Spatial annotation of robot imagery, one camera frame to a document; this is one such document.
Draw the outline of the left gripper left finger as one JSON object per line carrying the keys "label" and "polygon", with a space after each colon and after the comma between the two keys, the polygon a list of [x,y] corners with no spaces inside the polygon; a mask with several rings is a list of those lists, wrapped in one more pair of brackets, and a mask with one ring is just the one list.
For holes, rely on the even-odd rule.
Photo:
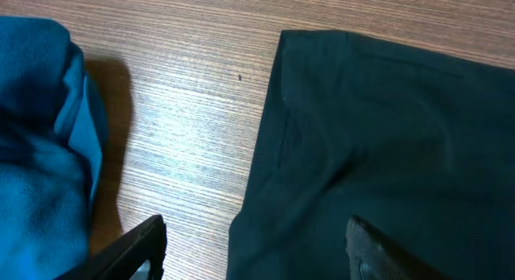
{"label": "left gripper left finger", "polygon": [[161,280],[167,248],[163,217],[154,215],[58,280]]}

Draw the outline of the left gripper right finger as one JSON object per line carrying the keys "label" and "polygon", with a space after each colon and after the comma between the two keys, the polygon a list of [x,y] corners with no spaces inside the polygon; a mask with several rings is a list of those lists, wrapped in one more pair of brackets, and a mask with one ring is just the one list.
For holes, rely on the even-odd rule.
{"label": "left gripper right finger", "polygon": [[349,218],[345,236],[352,280],[447,279],[359,216]]}

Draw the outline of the black polo shirt with logo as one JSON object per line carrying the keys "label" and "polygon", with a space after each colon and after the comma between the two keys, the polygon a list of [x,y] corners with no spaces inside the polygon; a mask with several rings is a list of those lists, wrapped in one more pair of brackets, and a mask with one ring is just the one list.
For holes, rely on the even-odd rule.
{"label": "black polo shirt with logo", "polygon": [[514,72],[283,31],[230,279],[347,279],[359,216],[450,279],[514,276]]}

